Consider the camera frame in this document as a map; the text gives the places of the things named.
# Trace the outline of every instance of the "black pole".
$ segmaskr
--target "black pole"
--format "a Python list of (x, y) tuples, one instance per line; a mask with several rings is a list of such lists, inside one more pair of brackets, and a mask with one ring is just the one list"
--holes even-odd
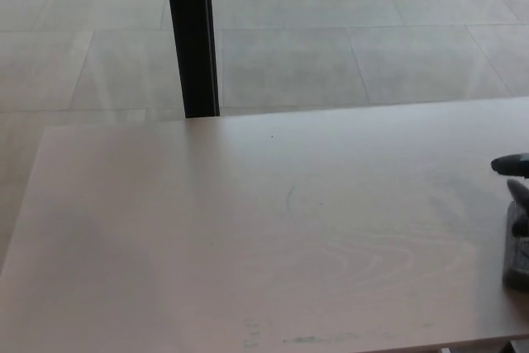
[(219, 116), (212, 0), (169, 2), (185, 116)]

